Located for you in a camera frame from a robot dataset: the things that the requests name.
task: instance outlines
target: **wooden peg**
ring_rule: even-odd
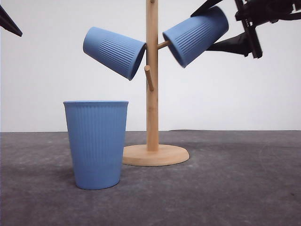
[[[164,41],[164,42],[158,44],[158,49],[161,49],[161,48],[164,48],[166,46],[169,46],[170,44],[171,44],[170,40]]]
[[[152,81],[151,81],[151,67],[149,65],[146,65],[144,67],[144,72],[145,72],[145,75],[146,75],[146,79],[147,79],[147,83],[149,85],[149,88],[150,88],[150,91],[154,91],[154,87],[152,85]]]

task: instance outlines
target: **wooden mug tree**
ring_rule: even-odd
[[[135,166],[165,166],[189,159],[186,149],[173,145],[160,145],[158,132],[158,50],[170,41],[158,44],[158,0],[146,0],[146,66],[147,79],[147,139],[146,145],[124,148],[123,163]]]

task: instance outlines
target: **blue cup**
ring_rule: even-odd
[[[68,135],[77,187],[102,189],[120,180],[127,101],[66,101]]]
[[[190,17],[163,32],[165,40],[171,41],[169,49],[182,67],[207,50],[229,29],[228,20],[217,6],[200,16]]]
[[[92,27],[86,34],[83,50],[90,57],[131,81],[142,61],[145,42]]]

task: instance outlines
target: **white wall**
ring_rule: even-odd
[[[203,0],[160,0],[161,33]],[[128,81],[82,51],[91,26],[145,40],[144,0],[2,0],[23,31],[1,32],[1,131],[66,131],[65,100],[128,100],[127,130],[145,130],[143,59]],[[219,6],[243,32],[234,0]],[[159,128],[301,129],[301,21],[257,28],[261,59],[205,52],[182,69],[159,51]]]

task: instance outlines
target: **hanging cup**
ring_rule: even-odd
[[[199,16],[190,17],[163,32],[165,40],[171,41],[169,49],[182,67],[207,50],[229,29],[228,20],[217,6]]]
[[[131,81],[143,58],[145,42],[92,27],[86,34],[83,50],[90,57]]]

